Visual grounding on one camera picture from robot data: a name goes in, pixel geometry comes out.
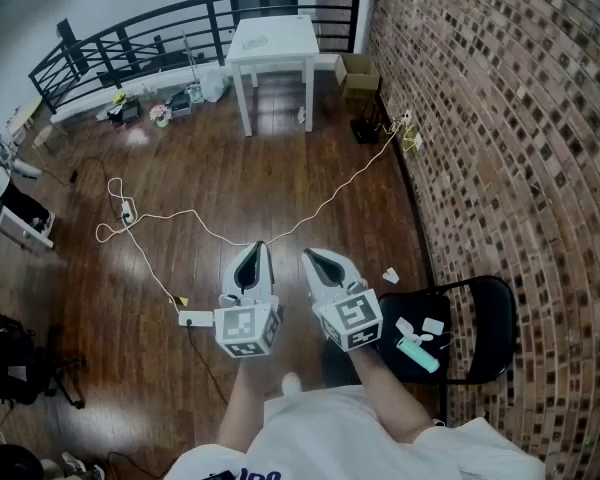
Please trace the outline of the person's left forearm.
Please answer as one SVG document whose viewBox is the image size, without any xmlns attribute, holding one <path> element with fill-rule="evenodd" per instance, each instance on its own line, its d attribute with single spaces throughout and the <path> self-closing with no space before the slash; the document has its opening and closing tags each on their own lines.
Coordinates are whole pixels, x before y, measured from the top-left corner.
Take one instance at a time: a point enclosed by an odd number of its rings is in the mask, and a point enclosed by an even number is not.
<svg viewBox="0 0 600 480">
<path fill-rule="evenodd" d="M 217 443 L 246 453 L 264 424 L 264 403 L 268 390 L 270 360 L 267 356 L 240 362 L 237 376 L 222 418 Z"/>
</svg>

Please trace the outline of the brown cardboard box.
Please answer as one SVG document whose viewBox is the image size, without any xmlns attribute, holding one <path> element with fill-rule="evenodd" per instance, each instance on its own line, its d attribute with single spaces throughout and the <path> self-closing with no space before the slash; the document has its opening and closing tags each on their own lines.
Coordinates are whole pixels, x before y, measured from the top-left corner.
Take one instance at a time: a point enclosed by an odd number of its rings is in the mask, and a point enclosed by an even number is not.
<svg viewBox="0 0 600 480">
<path fill-rule="evenodd" d="M 381 76 L 370 55 L 343 53 L 336 59 L 334 69 L 347 99 L 373 97 L 380 85 Z"/>
</svg>

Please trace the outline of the black router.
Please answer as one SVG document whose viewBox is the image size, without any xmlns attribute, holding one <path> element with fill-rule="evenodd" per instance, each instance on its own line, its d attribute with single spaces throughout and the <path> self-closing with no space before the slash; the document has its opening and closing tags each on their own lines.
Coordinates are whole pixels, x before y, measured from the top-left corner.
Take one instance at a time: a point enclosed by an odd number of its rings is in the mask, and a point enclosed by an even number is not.
<svg viewBox="0 0 600 480">
<path fill-rule="evenodd" d="M 377 144 L 379 142 L 376 126 L 369 119 L 351 120 L 350 127 L 358 144 Z"/>
</svg>

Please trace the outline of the teal bottle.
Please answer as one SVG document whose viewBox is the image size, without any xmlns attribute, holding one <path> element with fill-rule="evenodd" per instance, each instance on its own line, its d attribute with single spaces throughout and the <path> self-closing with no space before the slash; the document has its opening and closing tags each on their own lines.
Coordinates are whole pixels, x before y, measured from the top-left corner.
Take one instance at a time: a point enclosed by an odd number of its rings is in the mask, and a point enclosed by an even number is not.
<svg viewBox="0 0 600 480">
<path fill-rule="evenodd" d="M 434 356 L 406 337 L 398 341 L 396 348 L 428 373 L 433 373 L 440 367 L 439 361 Z"/>
</svg>

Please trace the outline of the black office chair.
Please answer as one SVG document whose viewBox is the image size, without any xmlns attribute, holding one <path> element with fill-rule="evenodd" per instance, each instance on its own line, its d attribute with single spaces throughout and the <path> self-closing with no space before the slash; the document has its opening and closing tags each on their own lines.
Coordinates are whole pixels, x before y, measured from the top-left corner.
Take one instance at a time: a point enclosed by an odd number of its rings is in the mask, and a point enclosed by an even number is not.
<svg viewBox="0 0 600 480">
<path fill-rule="evenodd" d="M 31 405 L 39 395 L 53 397 L 60 392 L 71 406 L 83 409 L 83 398 L 72 398 L 62 381 L 64 371 L 73 366 L 82 367 L 81 357 L 63 359 L 57 341 L 63 328 L 52 326 L 47 342 L 34 342 L 36 333 L 21 322 L 0 313 L 0 401 L 14 406 Z"/>
</svg>

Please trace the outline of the black metal railing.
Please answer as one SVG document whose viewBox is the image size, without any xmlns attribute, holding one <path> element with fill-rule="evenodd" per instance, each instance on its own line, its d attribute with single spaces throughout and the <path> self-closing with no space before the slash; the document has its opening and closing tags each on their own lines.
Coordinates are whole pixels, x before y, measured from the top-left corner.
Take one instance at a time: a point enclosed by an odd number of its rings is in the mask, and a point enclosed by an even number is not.
<svg viewBox="0 0 600 480">
<path fill-rule="evenodd" d="M 336 42 L 334 52 L 354 47 L 360 0 L 298 0 L 298 13 L 314 25 L 333 25 L 319 40 Z M 225 63 L 234 24 L 230 0 L 185 0 L 114 24 L 85 39 L 71 33 L 31 70 L 29 79 L 42 102 L 56 113 L 104 89 L 121 88 L 144 76 L 189 66 L 182 32 L 195 62 Z"/>
</svg>

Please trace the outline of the black box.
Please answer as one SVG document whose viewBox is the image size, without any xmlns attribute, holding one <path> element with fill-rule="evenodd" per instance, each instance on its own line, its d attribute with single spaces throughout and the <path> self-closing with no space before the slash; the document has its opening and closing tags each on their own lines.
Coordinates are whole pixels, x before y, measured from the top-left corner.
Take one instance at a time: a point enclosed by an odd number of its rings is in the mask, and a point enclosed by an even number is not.
<svg viewBox="0 0 600 480">
<path fill-rule="evenodd" d="M 136 98 L 125 100 L 107 111 L 109 121 L 114 125 L 126 125 L 140 118 L 140 102 Z"/>
</svg>

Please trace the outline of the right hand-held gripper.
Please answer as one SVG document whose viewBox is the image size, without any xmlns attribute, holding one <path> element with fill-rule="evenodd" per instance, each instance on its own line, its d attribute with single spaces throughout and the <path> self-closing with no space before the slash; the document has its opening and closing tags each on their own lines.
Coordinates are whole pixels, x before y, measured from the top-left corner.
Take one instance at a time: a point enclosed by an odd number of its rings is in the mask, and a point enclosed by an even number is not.
<svg viewBox="0 0 600 480">
<path fill-rule="evenodd" d="M 340 350 L 351 350 L 380 339 L 383 315 L 373 289 L 337 296 L 332 302 L 333 289 L 346 289 L 362 277 L 354 263 L 331 250 L 306 248 L 301 255 L 309 286 L 310 300 L 322 331 Z"/>
</svg>

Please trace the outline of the white square table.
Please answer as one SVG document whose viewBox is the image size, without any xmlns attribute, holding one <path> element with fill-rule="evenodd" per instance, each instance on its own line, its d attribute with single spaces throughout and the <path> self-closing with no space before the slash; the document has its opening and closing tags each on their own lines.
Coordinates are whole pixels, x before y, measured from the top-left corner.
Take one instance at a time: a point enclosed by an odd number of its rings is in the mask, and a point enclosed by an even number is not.
<svg viewBox="0 0 600 480">
<path fill-rule="evenodd" d="M 242 42 L 265 36 L 267 44 L 245 51 Z M 243 67 L 251 72 L 257 86 L 255 67 L 263 64 L 299 63 L 305 83 L 305 131 L 313 130 L 315 61 L 319 55 L 317 37 L 308 15 L 282 15 L 242 19 L 234 33 L 226 62 L 231 68 L 238 108 L 246 137 L 252 135 L 242 82 Z"/>
</svg>

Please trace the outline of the person's white shirt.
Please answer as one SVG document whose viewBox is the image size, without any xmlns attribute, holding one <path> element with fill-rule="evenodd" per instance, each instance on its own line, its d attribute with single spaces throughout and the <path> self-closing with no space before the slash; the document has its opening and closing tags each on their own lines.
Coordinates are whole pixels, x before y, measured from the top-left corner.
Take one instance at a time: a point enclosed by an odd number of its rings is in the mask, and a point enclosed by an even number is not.
<svg viewBox="0 0 600 480">
<path fill-rule="evenodd" d="M 272 399 L 247 452 L 218 444 L 184 453 L 164 480 L 545 480 L 545 466 L 476 418 L 395 441 L 361 386 Z"/>
</svg>

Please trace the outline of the white plastic bag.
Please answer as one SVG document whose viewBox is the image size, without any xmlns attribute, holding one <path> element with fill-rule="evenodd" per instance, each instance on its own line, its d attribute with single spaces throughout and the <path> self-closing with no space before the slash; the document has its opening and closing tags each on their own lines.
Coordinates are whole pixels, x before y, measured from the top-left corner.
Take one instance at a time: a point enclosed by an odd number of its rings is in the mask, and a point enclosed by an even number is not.
<svg viewBox="0 0 600 480">
<path fill-rule="evenodd" d="M 200 74 L 201 94 L 206 102 L 218 102 L 229 88 L 229 85 L 229 78 L 220 69 L 209 69 Z"/>
</svg>

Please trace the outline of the large white power strip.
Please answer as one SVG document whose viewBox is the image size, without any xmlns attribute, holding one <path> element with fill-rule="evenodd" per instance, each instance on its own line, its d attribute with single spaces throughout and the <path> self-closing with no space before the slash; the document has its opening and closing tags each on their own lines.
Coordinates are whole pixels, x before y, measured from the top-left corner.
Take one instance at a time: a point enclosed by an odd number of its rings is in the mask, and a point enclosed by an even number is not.
<svg viewBox="0 0 600 480">
<path fill-rule="evenodd" d="M 179 325 L 182 327 L 212 328 L 214 312 L 201 310 L 181 310 L 178 313 Z"/>
</svg>

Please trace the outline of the green book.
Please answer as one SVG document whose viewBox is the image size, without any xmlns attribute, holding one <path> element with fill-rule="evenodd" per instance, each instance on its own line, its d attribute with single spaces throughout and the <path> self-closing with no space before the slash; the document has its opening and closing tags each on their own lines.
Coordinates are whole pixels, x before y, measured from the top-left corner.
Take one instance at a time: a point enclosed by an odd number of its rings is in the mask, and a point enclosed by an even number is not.
<svg viewBox="0 0 600 480">
<path fill-rule="evenodd" d="M 174 94 L 168 102 L 173 118 L 187 116 L 191 114 L 192 102 L 187 91 L 180 91 Z"/>
</svg>

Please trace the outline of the black folding chair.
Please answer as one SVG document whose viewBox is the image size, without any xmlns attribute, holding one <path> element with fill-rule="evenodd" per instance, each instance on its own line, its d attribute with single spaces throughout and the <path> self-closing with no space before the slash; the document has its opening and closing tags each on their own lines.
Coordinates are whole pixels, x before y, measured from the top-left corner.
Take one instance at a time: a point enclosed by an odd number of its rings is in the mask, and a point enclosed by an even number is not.
<svg viewBox="0 0 600 480">
<path fill-rule="evenodd" d="M 451 371 L 452 341 L 461 336 L 460 320 L 452 317 L 454 292 L 468 298 L 475 314 L 475 347 L 469 353 L 466 373 Z M 381 358 L 401 382 L 439 388 L 439 417 L 444 422 L 448 420 L 448 386 L 494 381 L 513 359 L 517 336 L 515 298 L 509 285 L 498 277 L 482 275 L 415 292 L 387 293 L 380 297 L 379 304 L 384 317 L 378 344 Z M 397 327 L 398 320 L 406 320 L 416 332 L 421 332 L 427 318 L 442 323 L 441 333 L 420 345 L 427 359 L 439 362 L 434 372 L 427 371 L 399 346 L 403 334 Z"/>
</svg>

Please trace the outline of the person's right forearm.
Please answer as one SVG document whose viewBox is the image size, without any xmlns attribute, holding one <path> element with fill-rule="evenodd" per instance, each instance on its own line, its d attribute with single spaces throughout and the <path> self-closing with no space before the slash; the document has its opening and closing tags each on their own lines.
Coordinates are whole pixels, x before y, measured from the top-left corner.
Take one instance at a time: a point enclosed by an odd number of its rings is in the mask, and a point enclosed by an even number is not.
<svg viewBox="0 0 600 480">
<path fill-rule="evenodd" d="M 399 382 L 373 347 L 356 348 L 348 355 L 378 421 L 396 442 L 412 444 L 434 426 L 425 407 Z"/>
</svg>

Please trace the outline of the round yellow table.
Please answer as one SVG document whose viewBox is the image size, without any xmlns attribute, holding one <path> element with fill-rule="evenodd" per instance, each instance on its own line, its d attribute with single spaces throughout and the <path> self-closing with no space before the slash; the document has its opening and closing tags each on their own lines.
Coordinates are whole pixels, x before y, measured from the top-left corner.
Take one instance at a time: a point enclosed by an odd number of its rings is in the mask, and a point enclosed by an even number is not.
<svg viewBox="0 0 600 480">
<path fill-rule="evenodd" d="M 9 122 L 9 133 L 16 135 L 22 128 L 27 129 L 33 124 L 33 117 L 40 105 L 42 97 L 37 95 L 29 103 L 19 107 Z"/>
</svg>

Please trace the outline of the wooden stool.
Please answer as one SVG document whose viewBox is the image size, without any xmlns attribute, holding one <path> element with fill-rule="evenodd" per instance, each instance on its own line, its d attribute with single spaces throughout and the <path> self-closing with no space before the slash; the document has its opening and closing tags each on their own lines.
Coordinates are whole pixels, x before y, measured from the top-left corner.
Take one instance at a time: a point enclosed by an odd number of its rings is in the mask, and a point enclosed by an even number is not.
<svg viewBox="0 0 600 480">
<path fill-rule="evenodd" d="M 66 133 L 54 124 L 46 125 L 35 136 L 33 146 L 37 151 L 56 156 Z"/>
</svg>

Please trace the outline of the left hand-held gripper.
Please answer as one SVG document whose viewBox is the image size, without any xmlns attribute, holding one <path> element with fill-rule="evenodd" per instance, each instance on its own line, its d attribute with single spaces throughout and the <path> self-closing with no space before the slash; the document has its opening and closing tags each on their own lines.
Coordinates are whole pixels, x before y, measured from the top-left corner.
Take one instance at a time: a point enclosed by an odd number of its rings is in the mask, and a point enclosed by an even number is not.
<svg viewBox="0 0 600 480">
<path fill-rule="evenodd" d="M 281 327 L 274 283 L 270 251 L 262 241 L 248 245 L 226 268 L 214 323 L 216 343 L 230 357 L 246 359 L 271 354 Z"/>
</svg>

